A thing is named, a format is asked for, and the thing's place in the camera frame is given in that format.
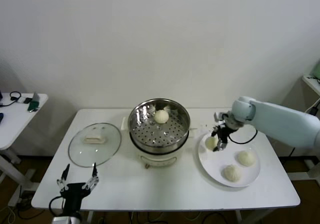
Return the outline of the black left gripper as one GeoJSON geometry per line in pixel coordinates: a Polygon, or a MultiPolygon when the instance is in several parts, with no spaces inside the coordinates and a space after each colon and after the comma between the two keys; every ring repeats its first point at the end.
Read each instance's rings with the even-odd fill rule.
{"type": "Polygon", "coordinates": [[[82,200],[86,198],[99,183],[98,171],[96,163],[93,164],[91,178],[86,182],[67,184],[67,176],[69,173],[70,164],[66,166],[62,172],[61,178],[58,179],[57,185],[60,189],[60,194],[65,199],[62,214],[64,216],[72,216],[81,209],[82,200]]]}

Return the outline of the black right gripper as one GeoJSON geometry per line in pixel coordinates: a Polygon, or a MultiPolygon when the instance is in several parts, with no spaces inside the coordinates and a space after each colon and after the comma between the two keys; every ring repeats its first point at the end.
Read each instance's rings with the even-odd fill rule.
{"type": "Polygon", "coordinates": [[[218,141],[212,151],[223,151],[227,146],[229,135],[234,132],[235,129],[228,127],[226,124],[219,124],[214,126],[211,132],[211,137],[215,137],[216,135],[218,135],[218,141]]]}

